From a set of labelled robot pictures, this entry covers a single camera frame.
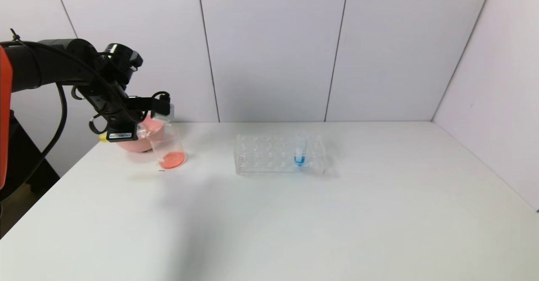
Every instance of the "black cable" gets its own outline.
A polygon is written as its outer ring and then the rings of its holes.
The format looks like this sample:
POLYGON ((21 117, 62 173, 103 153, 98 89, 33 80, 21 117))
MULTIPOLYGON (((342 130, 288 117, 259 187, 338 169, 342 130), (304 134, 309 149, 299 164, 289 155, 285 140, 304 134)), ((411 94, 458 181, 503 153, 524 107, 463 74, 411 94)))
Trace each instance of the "black cable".
MULTIPOLYGON (((102 85, 104 85, 106 87, 106 89, 108 89, 109 94, 116 98, 116 100, 119 102, 122 109, 126 112, 127 116, 131 119, 131 121, 133 121, 135 123, 140 123, 140 122, 144 121, 144 118, 142 120, 137 120, 136 118, 133 118, 133 116, 131 116, 129 110, 125 106, 125 103, 119 97, 119 95, 116 93, 116 91, 114 91, 114 89, 108 84, 108 82, 96 70, 94 70, 92 67, 88 66, 88 64, 83 62, 81 59, 75 57, 74 55, 66 53, 64 51, 61 51, 60 49, 56 49, 54 47, 51 47, 51 46, 48 46, 48 45, 45 45, 45 44, 36 43, 36 42, 29 42, 29 41, 25 41, 25 43, 27 45, 32 45, 34 47, 45 49, 47 51, 54 52, 54 53, 56 53, 58 55, 61 55, 61 56, 65 57, 65 58, 73 60, 74 62, 76 62, 77 64, 79 64, 80 66, 82 66, 83 68, 88 70, 92 75, 94 75, 98 80, 101 81, 102 85)), ((14 45, 20 45, 20 43, 15 42, 15 41, 11 41, 11 42, 1 42, 0 45, 14 46, 14 45)))
MULTIPOLYGON (((54 147, 54 145, 56 144, 58 139, 60 139, 60 135, 62 135, 62 131, 64 131, 64 127, 65 127, 66 121, 67 121, 67 100, 66 100, 66 95, 64 93, 64 89, 63 89, 62 85, 60 85, 60 83, 56 83, 56 88, 58 89, 58 93, 60 95, 60 103, 61 103, 61 106, 62 106, 62 115, 60 116, 60 124, 58 124, 58 128, 56 129, 56 133, 54 133, 54 136, 52 137, 51 141, 48 143, 48 145, 43 150, 41 156, 39 157, 39 160, 34 165, 34 167, 32 167, 30 172, 27 174, 27 176, 22 181, 23 184, 26 183, 28 181, 28 179, 33 175, 33 173, 39 168, 39 166, 41 165, 41 163, 43 162, 43 160, 45 159, 47 154, 54 147)), ((2 195, 2 201, 6 200, 10 196, 12 196, 21 187, 22 187, 22 185, 19 188, 15 189, 8 196, 2 195)))
POLYGON ((157 93, 154 93, 152 97, 157 97, 158 95, 165 95, 167 97, 170 97, 170 94, 167 93, 166 91, 158 91, 157 93))
POLYGON ((77 95, 77 87, 76 86, 73 86, 71 87, 71 97, 75 100, 84 100, 83 97, 79 97, 79 95, 77 95))

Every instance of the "wall seam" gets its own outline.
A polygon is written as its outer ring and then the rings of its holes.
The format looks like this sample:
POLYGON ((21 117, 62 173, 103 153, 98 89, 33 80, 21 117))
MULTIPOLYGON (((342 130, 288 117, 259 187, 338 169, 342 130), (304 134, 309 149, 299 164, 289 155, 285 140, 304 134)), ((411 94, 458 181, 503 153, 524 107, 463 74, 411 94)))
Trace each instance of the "wall seam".
POLYGON ((346 9, 346 0, 342 6, 341 26, 339 27, 339 36, 337 37, 337 47, 335 48, 335 59, 333 60, 333 70, 331 71, 331 81, 329 82, 328 102, 326 104, 326 114, 324 114, 324 122, 328 118, 329 97, 331 96, 331 87, 333 85, 333 75, 335 74, 335 64, 337 63, 337 53, 339 52, 339 42, 341 41, 342 22, 344 21, 344 10, 346 9))

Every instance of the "white table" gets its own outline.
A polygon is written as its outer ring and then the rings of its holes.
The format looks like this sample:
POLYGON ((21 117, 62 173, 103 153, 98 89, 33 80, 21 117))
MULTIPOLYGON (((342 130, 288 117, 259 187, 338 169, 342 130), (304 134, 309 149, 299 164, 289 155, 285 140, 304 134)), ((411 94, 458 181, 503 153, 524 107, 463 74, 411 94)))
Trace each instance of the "white table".
POLYGON ((0 280, 539 280, 539 214, 435 124, 179 126, 177 169, 93 148, 0 241, 0 280), (235 175, 236 134, 298 129, 330 175, 235 175))

